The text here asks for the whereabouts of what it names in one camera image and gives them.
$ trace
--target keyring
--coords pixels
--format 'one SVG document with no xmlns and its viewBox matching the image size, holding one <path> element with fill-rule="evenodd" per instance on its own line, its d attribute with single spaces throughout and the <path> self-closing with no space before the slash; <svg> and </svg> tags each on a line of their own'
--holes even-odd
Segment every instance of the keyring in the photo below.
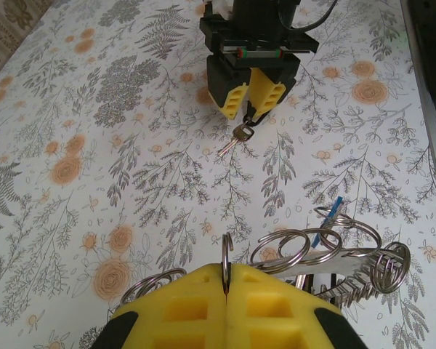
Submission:
<svg viewBox="0 0 436 349">
<path fill-rule="evenodd" d="M 222 237 L 222 281 L 223 281 L 223 289 L 227 294 L 227 291 L 230 288 L 231 281 L 231 266 L 229 260 L 229 251 L 234 251 L 233 240 L 231 239 L 231 235 L 228 233 L 223 234 Z"/>
<path fill-rule="evenodd" d="M 352 220 L 352 219 L 347 220 L 345 217 L 343 217 L 341 220 L 333 221 L 330 224 L 330 229 L 338 226 L 338 227 L 346 227 L 348 229 L 354 228 L 354 229 L 361 230 L 366 235 L 370 236 L 376 242 L 376 247 L 373 248 L 370 252 L 364 252 L 364 253 L 348 252 L 344 255 L 344 257 L 366 257 L 366 256 L 373 255 L 373 254 L 377 253 L 381 249 L 382 240 L 381 240 L 381 236 L 379 236 L 376 229 L 372 228 L 368 224 L 365 224 L 363 222 L 359 222 L 358 220 Z M 333 249 L 335 247 L 335 245 L 332 242 L 330 242 L 324 236 L 324 234 L 320 234 L 320 240 L 321 240 L 321 243 L 328 248 Z"/>
<path fill-rule="evenodd" d="M 319 234 L 319 236 L 324 236 L 324 234 L 326 235 L 332 235 L 334 236 L 334 238 L 337 240 L 337 244 L 334 245 L 330 242 L 331 246 L 330 247 L 326 247 L 329 250 L 329 253 L 321 255 L 319 257 L 313 258 L 311 260 L 302 260 L 300 263 L 305 264 L 305 265 L 317 265 L 323 262 L 326 262 L 328 260 L 330 260 L 331 258 L 337 256 L 337 254 L 339 253 L 339 251 L 341 251 L 342 249 L 342 238 L 341 236 L 334 230 L 331 229 L 325 229 L 325 228 L 311 228 L 311 229 L 304 229 L 303 230 L 304 233 L 306 234 Z"/>
<path fill-rule="evenodd" d="M 267 245 L 269 242 L 281 238 L 282 239 L 281 242 L 285 241 L 284 242 L 285 244 L 288 240 L 291 240 L 296 237 L 304 238 L 305 243 L 304 246 L 294 256 L 288 257 L 285 260 L 283 260 L 281 263 L 269 267 L 265 267 L 264 265 L 259 265 L 258 269 L 264 271 L 267 274 L 274 274 L 295 266 L 303 257 L 305 257 L 305 255 L 308 253 L 310 249 L 310 239 L 308 238 L 307 234 L 304 233 L 302 230 L 297 230 L 297 229 L 280 230 L 276 233 L 271 233 L 260 238 L 258 240 L 260 245 L 256 247 L 256 249 L 252 252 L 250 256 L 250 263 L 254 263 L 254 258 L 257 252 L 263 246 Z"/>
</svg>

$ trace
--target metal split ring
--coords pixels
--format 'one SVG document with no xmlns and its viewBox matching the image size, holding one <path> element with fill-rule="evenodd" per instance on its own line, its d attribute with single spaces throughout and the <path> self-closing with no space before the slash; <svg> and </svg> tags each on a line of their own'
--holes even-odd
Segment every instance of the metal split ring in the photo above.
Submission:
<svg viewBox="0 0 436 349">
<path fill-rule="evenodd" d="M 222 281 L 223 281 L 223 289 L 225 293 L 227 293 L 230 287 L 231 281 L 231 269 L 230 269 L 230 259 L 229 259 L 229 251 L 234 250 L 233 239 L 229 233 L 223 234 L 222 237 Z"/>
<path fill-rule="evenodd" d="M 185 275 L 187 272 L 182 268 L 175 268 L 167 270 L 163 273 L 155 274 L 144 278 L 132 285 L 126 292 L 124 292 L 123 297 L 121 297 L 120 305 L 125 305 L 129 303 L 129 298 L 136 292 L 134 296 L 135 299 L 146 295 L 153 287 L 156 287 L 158 282 L 162 279 L 167 279 L 169 282 L 172 281 L 171 276 L 175 274 Z"/>
<path fill-rule="evenodd" d="M 280 242 L 280 246 L 278 247 L 278 254 L 280 255 L 280 251 L 281 251 L 282 247 L 284 246 L 284 244 L 286 244 L 289 240 L 296 238 L 296 237 L 304 238 L 305 243 L 304 243 L 304 246 L 294 256 L 288 257 L 283 262 L 278 263 L 276 265 L 271 265 L 271 266 L 267 266 L 267 267 L 265 267 L 264 265 L 260 265 L 258 267 L 258 269 L 260 269 L 261 271 L 264 271 L 267 274 L 274 274 L 274 273 L 279 273 L 279 272 L 286 270 L 288 268 L 294 267 L 303 257 L 305 257 L 305 255 L 310 250 L 310 239 L 308 238 L 307 234 L 304 233 L 302 230 L 297 230 L 297 229 L 280 230 L 276 233 L 271 233 L 271 234 L 268 234 L 268 235 L 260 238 L 258 240 L 260 245 L 256 247 L 256 249 L 252 252 L 252 254 L 250 256 L 250 263 L 254 263 L 254 258 L 255 258 L 255 255 L 257 254 L 257 252 L 263 246 L 270 243 L 271 241 L 276 240 L 278 238 L 282 239 Z"/>
<path fill-rule="evenodd" d="M 326 210 L 326 209 L 327 208 L 325 208 L 325 207 L 317 207 L 315 209 L 315 211 L 318 214 L 320 214 L 321 216 L 327 217 L 326 215 L 324 215 L 323 213 L 320 212 L 321 210 Z M 361 230 L 366 235 L 370 236 L 376 243 L 376 247 L 373 248 L 372 250 L 370 250 L 369 252 L 364 252 L 364 253 L 362 253 L 362 252 L 358 252 L 358 253 L 348 252 L 344 255 L 345 257 L 365 257 L 365 256 L 373 255 L 381 249 L 381 245 L 382 245 L 381 236 L 378 234 L 376 229 L 374 229 L 370 225 L 365 224 L 364 222 L 360 222 L 358 220 L 354 220 L 354 219 L 350 218 L 349 216 L 347 216 L 346 214 L 339 214 L 339 216 L 336 219 L 331 220 L 329 223 L 327 223 L 325 225 L 325 228 L 332 229 L 336 226 L 344 227 L 346 229 L 354 228 L 354 229 Z M 320 234 L 320 241 L 321 241 L 321 244 L 324 245 L 328 249 L 334 249 L 336 247 L 336 245 L 334 245 L 332 242 L 330 242 L 326 238 L 324 233 Z"/>
<path fill-rule="evenodd" d="M 331 229 L 325 229 L 325 228 L 311 228 L 311 229 L 304 229 L 303 230 L 306 234 L 319 234 L 320 239 L 321 236 L 331 235 L 334 236 L 334 238 L 337 240 L 337 244 L 334 245 L 330 242 L 330 246 L 326 246 L 326 248 L 329 250 L 329 253 L 324 254 L 322 256 L 313 258 L 311 260 L 302 260 L 300 263 L 305 265 L 317 265 L 323 262 L 329 261 L 331 258 L 338 255 L 338 253 L 342 249 L 342 238 L 341 236 L 334 230 Z"/>
<path fill-rule="evenodd" d="M 406 245 L 396 241 L 388 244 L 384 249 L 396 252 L 402 257 L 402 263 L 398 269 L 395 268 L 395 258 L 387 253 L 382 253 L 375 266 L 371 267 L 370 279 L 374 288 L 380 293 L 388 294 L 399 288 L 407 277 L 411 255 Z"/>
</svg>

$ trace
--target leaf pattern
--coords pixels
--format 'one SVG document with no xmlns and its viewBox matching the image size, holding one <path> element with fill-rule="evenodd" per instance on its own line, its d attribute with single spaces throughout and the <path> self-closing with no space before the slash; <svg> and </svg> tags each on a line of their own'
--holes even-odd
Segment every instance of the leaf pattern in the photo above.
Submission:
<svg viewBox="0 0 436 349">
<path fill-rule="evenodd" d="M 304 0 L 294 26 L 330 3 Z M 398 291 L 343 314 L 368 347 L 436 347 L 436 168 L 400 2 L 339 0 L 288 97 L 223 157 L 239 120 L 207 93 L 202 11 L 54 1 L 0 72 L 0 345 L 90 348 L 139 280 L 219 262 L 226 232 L 248 263 L 261 236 L 313 228 L 310 210 L 343 196 L 412 254 Z"/>
<path fill-rule="evenodd" d="M 140 104 L 140 87 L 158 78 L 158 62 L 146 60 L 136 65 L 136 59 L 137 56 L 120 58 L 102 75 L 102 88 L 95 98 L 103 103 L 94 114 L 97 125 L 113 127 L 124 122 L 124 112 Z"/>
</svg>

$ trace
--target floral tablecloth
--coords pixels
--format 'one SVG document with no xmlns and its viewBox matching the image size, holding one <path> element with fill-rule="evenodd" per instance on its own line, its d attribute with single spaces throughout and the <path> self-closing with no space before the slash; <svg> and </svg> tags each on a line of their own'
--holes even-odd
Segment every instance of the floral tablecloth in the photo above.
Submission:
<svg viewBox="0 0 436 349">
<path fill-rule="evenodd" d="M 294 25 L 327 8 L 304 0 Z M 202 13 L 56 0 L 0 73 L 0 348 L 89 348 L 135 281 L 219 262 L 226 231 L 247 262 L 338 195 L 413 255 L 400 291 L 345 316 L 370 348 L 436 348 L 436 175 L 399 1 L 340 0 L 291 94 L 223 159 L 241 114 L 207 94 Z"/>
</svg>

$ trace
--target key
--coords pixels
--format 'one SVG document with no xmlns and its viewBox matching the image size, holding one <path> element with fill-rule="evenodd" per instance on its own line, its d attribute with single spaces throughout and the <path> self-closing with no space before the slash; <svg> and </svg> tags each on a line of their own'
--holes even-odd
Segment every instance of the key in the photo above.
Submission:
<svg viewBox="0 0 436 349">
<path fill-rule="evenodd" d="M 231 150 L 239 142 L 247 142 L 252 138 L 255 131 L 247 126 L 247 123 L 240 124 L 233 130 L 233 138 L 226 144 L 226 146 L 218 153 L 218 156 L 223 157 L 229 150 Z"/>
</svg>

